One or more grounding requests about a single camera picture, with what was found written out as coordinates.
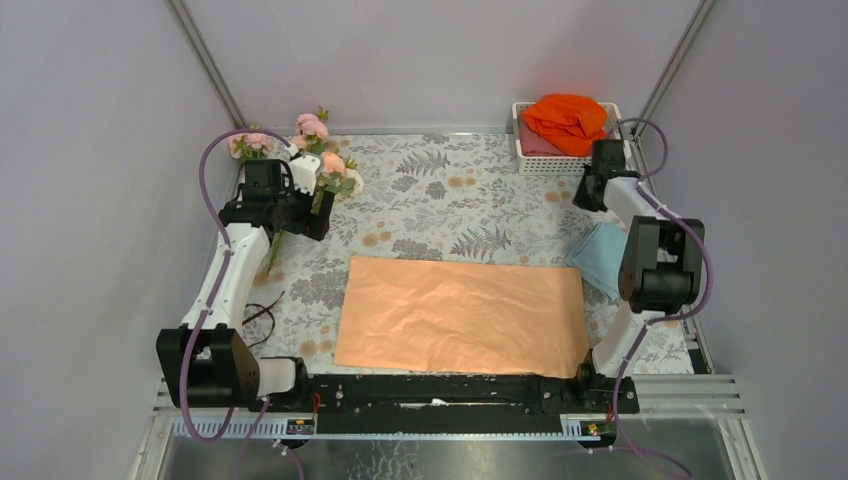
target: pink flower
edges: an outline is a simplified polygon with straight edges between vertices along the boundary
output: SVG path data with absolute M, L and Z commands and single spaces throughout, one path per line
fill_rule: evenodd
M 297 125 L 295 125 L 295 130 L 297 130 L 297 133 L 302 133 L 301 132 L 302 129 L 300 127 L 304 123 L 306 123 L 306 122 L 320 122 L 320 121 L 321 121 L 321 119 L 318 118 L 316 115 L 312 115 L 311 113 L 304 113 L 303 115 L 297 117 Z
M 292 143 L 292 145 L 294 145 L 295 147 L 297 147 L 301 150 L 306 150 L 306 139 L 303 138 L 303 135 L 298 135 L 298 136 L 292 138 L 291 143 Z
M 246 140 L 247 146 L 256 151 L 262 150 L 262 147 L 270 150 L 274 146 L 274 140 L 264 133 L 248 133 Z
M 324 173 L 339 172 L 344 173 L 344 160 L 333 152 L 324 152 L 321 154 L 324 159 Z
M 327 130 L 327 126 L 319 120 L 310 120 L 305 122 L 300 126 L 300 128 L 303 131 L 299 133 L 303 135 L 318 135 L 318 138 L 324 141 L 330 138 L 330 132 Z

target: folded towel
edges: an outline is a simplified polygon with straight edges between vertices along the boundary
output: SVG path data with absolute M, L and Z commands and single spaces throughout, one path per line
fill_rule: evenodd
M 575 157 L 588 157 L 592 142 L 607 136 L 607 111 L 580 95 L 547 95 L 521 112 L 521 118 L 530 130 Z
M 598 223 L 565 257 L 583 278 L 612 300 L 618 298 L 618 270 L 627 234 L 612 223 Z
M 560 149 L 551 145 L 551 142 L 540 137 L 536 132 L 518 119 L 518 139 L 521 140 L 521 154 L 525 157 L 564 157 Z

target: light blue cloth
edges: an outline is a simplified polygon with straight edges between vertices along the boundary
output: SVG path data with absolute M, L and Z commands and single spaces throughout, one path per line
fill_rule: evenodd
M 615 300 L 618 298 L 618 270 L 626 243 L 627 234 L 617 225 L 598 223 L 571 249 L 565 264 L 579 268 L 587 282 Z

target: metal floor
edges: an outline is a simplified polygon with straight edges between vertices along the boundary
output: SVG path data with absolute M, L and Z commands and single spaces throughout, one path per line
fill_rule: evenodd
M 734 478 L 718 426 L 710 420 L 625 421 L 634 443 L 671 455 L 696 478 Z M 241 440 L 205 445 L 172 437 L 160 479 L 230 479 Z M 297 450 L 308 480 L 665 479 L 628 452 L 593 453 L 570 442 L 332 441 Z M 675 468 L 667 463 L 664 468 Z M 268 440 L 251 441 L 239 478 L 297 479 L 294 460 Z

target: orange cloth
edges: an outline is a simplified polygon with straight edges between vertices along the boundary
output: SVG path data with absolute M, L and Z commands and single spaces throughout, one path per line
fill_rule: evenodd
M 592 142 L 606 138 L 607 111 L 580 95 L 547 95 L 521 112 L 524 122 L 566 155 L 592 155 Z

